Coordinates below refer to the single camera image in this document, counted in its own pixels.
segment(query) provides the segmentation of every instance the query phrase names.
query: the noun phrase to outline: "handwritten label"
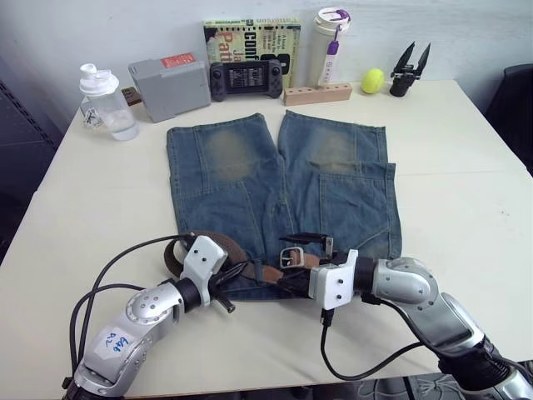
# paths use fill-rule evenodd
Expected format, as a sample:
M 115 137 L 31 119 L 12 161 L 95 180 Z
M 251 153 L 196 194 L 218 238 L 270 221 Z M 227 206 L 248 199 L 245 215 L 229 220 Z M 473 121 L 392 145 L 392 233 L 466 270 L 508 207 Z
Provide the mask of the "handwritten label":
M 132 340 L 129 334 L 121 328 L 115 327 L 97 345 L 95 353 L 104 360 L 121 357 L 126 352 L 127 347 L 132 343 Z

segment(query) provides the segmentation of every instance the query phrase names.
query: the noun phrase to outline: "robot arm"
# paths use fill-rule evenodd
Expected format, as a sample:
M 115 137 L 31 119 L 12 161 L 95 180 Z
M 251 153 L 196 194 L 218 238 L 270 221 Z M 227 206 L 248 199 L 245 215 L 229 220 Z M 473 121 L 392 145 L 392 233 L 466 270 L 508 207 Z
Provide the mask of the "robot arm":
M 148 350 L 174 328 L 180 315 L 209 305 L 209 280 L 226 258 L 227 252 L 209 237 L 197 237 L 179 281 L 169 280 L 136 293 L 92 340 L 63 399 L 123 398 Z
M 371 260 L 351 250 L 341 265 L 311 270 L 309 296 L 323 309 L 351 301 L 353 291 L 366 303 L 395 308 L 416 337 L 439 358 L 467 399 L 532 399 L 533 387 L 500 354 L 465 309 L 441 293 L 422 262 L 408 257 Z

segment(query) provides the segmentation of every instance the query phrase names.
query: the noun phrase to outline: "tennis ball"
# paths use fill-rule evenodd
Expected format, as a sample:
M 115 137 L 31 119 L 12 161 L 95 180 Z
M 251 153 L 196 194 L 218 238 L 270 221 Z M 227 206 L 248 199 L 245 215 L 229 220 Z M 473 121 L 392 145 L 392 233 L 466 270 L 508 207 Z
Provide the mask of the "tennis ball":
M 369 69 L 361 82 L 361 89 L 368 94 L 376 93 L 381 89 L 384 80 L 382 70 L 378 68 Z

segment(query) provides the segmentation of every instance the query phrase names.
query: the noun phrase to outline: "jeans leg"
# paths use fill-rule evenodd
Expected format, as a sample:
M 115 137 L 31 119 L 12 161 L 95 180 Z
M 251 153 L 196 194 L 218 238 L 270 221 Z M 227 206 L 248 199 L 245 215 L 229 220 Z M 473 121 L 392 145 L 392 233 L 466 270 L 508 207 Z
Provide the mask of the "jeans leg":
M 287 111 L 279 149 L 297 230 L 332 235 L 343 252 L 399 256 L 395 165 L 387 163 L 385 128 Z M 306 250 L 321 253 L 316 245 Z
M 283 159 L 264 117 L 167 133 L 172 200 L 180 232 L 208 230 L 233 238 L 258 263 L 276 265 L 278 238 L 293 231 L 286 205 Z M 277 287 L 239 277 L 231 298 L 290 297 Z

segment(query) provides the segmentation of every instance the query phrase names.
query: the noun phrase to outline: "book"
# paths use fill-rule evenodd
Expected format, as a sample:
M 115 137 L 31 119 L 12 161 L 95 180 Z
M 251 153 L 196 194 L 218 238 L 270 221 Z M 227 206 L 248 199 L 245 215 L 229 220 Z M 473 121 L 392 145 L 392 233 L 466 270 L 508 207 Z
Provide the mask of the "book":
M 203 25 L 209 63 L 277 58 L 284 88 L 294 84 L 300 30 L 294 18 L 205 21 Z

